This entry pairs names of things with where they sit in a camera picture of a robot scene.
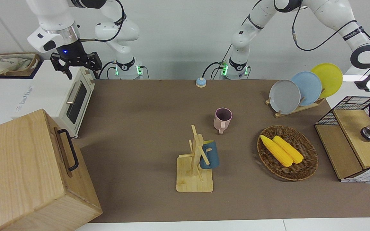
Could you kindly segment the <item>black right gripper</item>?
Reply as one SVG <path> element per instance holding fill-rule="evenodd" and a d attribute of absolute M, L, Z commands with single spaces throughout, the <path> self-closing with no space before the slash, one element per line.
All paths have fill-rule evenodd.
<path fill-rule="evenodd" d="M 50 61 L 53 68 L 66 74 L 69 80 L 72 80 L 73 76 L 69 70 L 70 65 L 73 67 L 83 66 L 88 64 L 88 69 L 92 71 L 100 71 L 102 69 L 102 61 L 97 52 L 87 54 L 84 50 L 81 40 L 77 40 L 71 44 L 63 45 L 56 48 L 57 53 L 51 53 Z M 60 64 L 60 59 L 66 62 L 64 65 Z"/>

